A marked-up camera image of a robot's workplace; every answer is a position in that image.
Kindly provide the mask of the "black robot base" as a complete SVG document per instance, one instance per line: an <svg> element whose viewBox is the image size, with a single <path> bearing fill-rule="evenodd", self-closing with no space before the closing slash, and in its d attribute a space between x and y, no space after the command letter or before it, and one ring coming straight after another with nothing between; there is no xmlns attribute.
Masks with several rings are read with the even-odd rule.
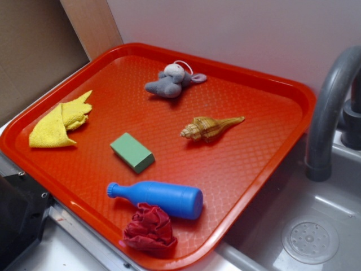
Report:
<svg viewBox="0 0 361 271"><path fill-rule="evenodd" d="M51 194L30 175L1 177L1 270L40 244Z"/></svg>

